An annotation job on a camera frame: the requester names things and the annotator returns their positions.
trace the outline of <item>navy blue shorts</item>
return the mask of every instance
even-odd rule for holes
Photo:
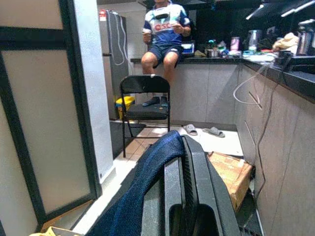
[[[158,65],[160,65],[166,54],[169,52],[174,52],[178,55],[177,62],[181,59],[181,55],[183,52],[183,47],[181,45],[154,45],[152,48],[150,48],[149,52],[153,53],[157,57],[157,65],[153,68],[157,68]]]

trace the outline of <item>black folding chair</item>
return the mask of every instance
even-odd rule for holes
[[[123,148],[124,157],[126,157],[126,138],[147,139],[156,137],[134,137],[131,129],[138,128],[131,127],[129,120],[167,120],[167,130],[170,131],[170,86],[166,79],[158,75],[131,75],[125,77],[120,83],[120,92],[123,99]],[[158,92],[167,93],[167,107],[162,107],[160,104],[155,104],[143,107],[142,104],[131,105],[126,110],[124,95],[130,93],[148,93]],[[125,135],[125,121],[127,121],[130,136]]]

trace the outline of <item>man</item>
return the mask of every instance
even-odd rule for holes
[[[154,74],[154,69],[163,62],[164,78],[170,83],[174,77],[177,61],[181,57],[182,36],[190,35],[189,19],[182,6],[173,4],[170,0],[155,0],[155,6],[145,16],[143,41],[152,48],[141,59],[143,74]],[[161,101],[156,94],[143,103],[150,106],[160,103],[167,107],[166,94]]]

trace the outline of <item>yellow bucket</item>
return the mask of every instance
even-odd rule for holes
[[[131,106],[131,104],[134,104],[134,97],[131,96],[126,96],[124,97],[124,101],[125,101],[125,105],[126,105],[126,110],[129,109],[129,107]],[[123,99],[119,98],[116,101],[116,107],[118,110],[118,114],[119,114],[119,119],[123,118]]]

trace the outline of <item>tiled floor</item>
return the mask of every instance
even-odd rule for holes
[[[181,135],[186,135],[187,132],[180,126],[171,126],[171,130],[177,130]],[[229,155],[242,156],[242,148],[239,141],[237,132],[223,131],[225,138],[218,138],[213,135],[204,133],[202,129],[197,128],[198,135],[191,136],[194,140],[199,142],[204,151],[211,152],[217,151]],[[121,153],[114,160],[114,166],[116,168],[116,177],[106,186],[103,186],[103,194],[96,202],[91,206],[88,212],[84,215],[79,224],[74,228],[74,231],[81,234],[86,234],[89,228],[93,225],[98,216],[106,208],[110,200],[119,190],[122,181],[128,175],[128,173],[136,166],[137,161],[141,155],[145,152],[150,144],[153,144],[159,137],[167,133],[166,128],[145,128],[143,129],[139,137],[156,137],[152,139],[135,139],[126,148],[126,158],[123,158]]]

